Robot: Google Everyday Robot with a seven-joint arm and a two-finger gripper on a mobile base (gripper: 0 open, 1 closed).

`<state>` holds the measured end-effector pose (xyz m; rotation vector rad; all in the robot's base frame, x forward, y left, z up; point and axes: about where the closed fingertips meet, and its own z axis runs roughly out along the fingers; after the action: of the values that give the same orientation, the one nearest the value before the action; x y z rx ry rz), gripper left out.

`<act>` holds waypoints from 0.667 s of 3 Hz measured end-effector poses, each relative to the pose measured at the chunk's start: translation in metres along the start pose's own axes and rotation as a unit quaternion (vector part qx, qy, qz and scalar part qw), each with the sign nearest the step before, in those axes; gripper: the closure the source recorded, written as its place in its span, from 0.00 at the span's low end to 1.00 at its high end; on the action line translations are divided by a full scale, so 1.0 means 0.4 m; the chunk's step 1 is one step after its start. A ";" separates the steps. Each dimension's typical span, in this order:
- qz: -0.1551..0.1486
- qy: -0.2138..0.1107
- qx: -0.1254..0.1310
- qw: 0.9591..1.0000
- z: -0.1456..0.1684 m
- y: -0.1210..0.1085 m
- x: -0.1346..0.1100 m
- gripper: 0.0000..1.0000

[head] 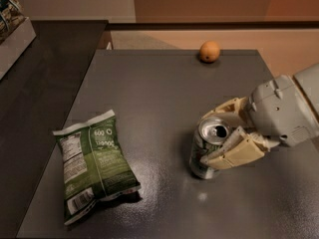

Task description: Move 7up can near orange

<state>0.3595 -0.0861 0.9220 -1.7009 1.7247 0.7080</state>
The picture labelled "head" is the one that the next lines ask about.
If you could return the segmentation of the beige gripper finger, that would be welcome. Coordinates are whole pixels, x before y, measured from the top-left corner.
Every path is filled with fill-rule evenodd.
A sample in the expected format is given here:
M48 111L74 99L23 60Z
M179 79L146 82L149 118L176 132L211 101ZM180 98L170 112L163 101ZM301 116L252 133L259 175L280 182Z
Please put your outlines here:
M247 132L239 126L220 149L206 154L200 161L213 169L229 169L262 158L279 144L276 138L264 136L256 130Z
M236 128L253 128L254 124L246 110L248 105L248 97L231 99L206 113L199 119L199 122L204 120L212 120L217 124L226 125Z

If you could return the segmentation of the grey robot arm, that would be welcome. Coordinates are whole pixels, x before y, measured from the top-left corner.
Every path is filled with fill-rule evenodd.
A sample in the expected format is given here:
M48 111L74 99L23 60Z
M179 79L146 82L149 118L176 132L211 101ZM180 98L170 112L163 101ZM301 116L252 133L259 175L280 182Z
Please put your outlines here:
M222 170L255 161L271 148L295 146L319 136L319 65L293 76L281 75L204 115L200 123L216 119L230 132L218 149L200 161Z

